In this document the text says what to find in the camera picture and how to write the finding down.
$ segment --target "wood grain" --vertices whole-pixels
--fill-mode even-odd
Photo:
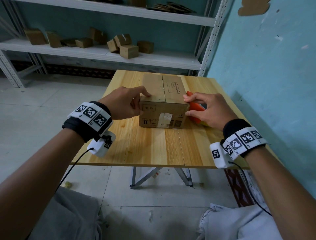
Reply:
[[[140,86],[144,74],[148,73],[117,70],[103,96],[120,86]],[[245,119],[215,79],[179,77],[186,91],[221,93],[237,116]],[[109,130],[116,135],[116,140],[106,156],[99,158],[88,152],[78,162],[79,165],[216,168],[209,146],[223,139],[221,131],[197,125],[188,118],[184,129],[143,128],[139,126],[139,117],[134,117],[115,120]],[[88,144],[80,149],[72,163],[84,153]],[[243,158],[235,161],[242,168],[249,168]]]

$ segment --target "printed symbol on box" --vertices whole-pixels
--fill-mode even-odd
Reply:
[[[151,112],[154,112],[154,111],[156,111],[156,105],[144,104],[144,105],[143,105],[143,111],[151,111]]]
[[[251,131],[251,133],[255,136],[256,139],[262,138],[258,131]]]
[[[157,119],[151,119],[150,125],[155,126],[157,124]]]
[[[105,142],[105,145],[104,147],[109,149],[110,146],[112,145],[113,141],[112,141],[112,137],[109,135],[109,136],[105,136],[103,137],[104,138],[104,142]]]
[[[174,126],[175,127],[181,127],[182,121],[175,121]]]
[[[89,118],[93,118],[94,115],[96,115],[98,112],[94,110],[92,107],[88,107],[83,114],[86,115]]]
[[[216,150],[213,150],[213,151],[212,151],[212,154],[213,154],[213,158],[214,158],[214,159],[221,157],[221,156],[219,155],[219,152],[218,152],[217,149],[216,149]]]
[[[93,121],[101,127],[106,122],[106,118],[99,114]]]
[[[244,143],[249,143],[249,142],[252,142],[253,140],[255,140],[253,138],[253,136],[250,135],[249,132],[246,132],[246,133],[240,135],[239,137],[244,141]]]
[[[180,94],[179,86],[177,83],[167,82],[167,86],[168,86],[169,93],[179,93]]]
[[[149,118],[143,118],[142,122],[142,125],[149,125]]]
[[[231,155],[233,154],[233,150],[231,149],[231,147],[229,145],[227,145],[227,147],[225,147],[226,152]]]
[[[234,150],[236,150],[236,149],[238,149],[238,148],[240,148],[242,146],[237,138],[235,138],[229,144],[233,147]]]
[[[75,112],[82,112],[87,106],[85,105],[81,105],[80,107],[78,107]]]

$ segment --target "forearm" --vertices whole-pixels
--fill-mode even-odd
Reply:
[[[0,184],[3,239],[30,233],[83,144],[76,132],[63,129]]]
[[[265,147],[245,159],[283,239],[315,239],[316,200]]]

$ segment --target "tiled floor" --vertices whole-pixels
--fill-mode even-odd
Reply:
[[[0,78],[0,182],[60,131],[74,108],[101,98],[109,84],[62,75],[28,79],[21,89]],[[137,177],[147,169],[138,168]],[[130,173],[130,167],[75,166],[66,179],[102,205],[105,239],[195,239],[210,203],[237,207],[223,170],[191,169],[190,188],[173,168],[163,168],[136,190],[129,188]]]

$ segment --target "hand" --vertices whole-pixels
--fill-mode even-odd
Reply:
[[[233,119],[237,119],[237,115],[228,106],[222,94],[206,94],[196,92],[192,96],[183,95],[184,101],[187,103],[195,102],[199,104],[207,104],[205,111],[187,111],[186,116],[199,118],[206,122],[210,127],[223,130],[226,123]]]
[[[143,114],[143,111],[139,109],[140,93],[146,97],[151,96],[144,86],[119,87],[98,102],[108,107],[113,120],[131,118]]]

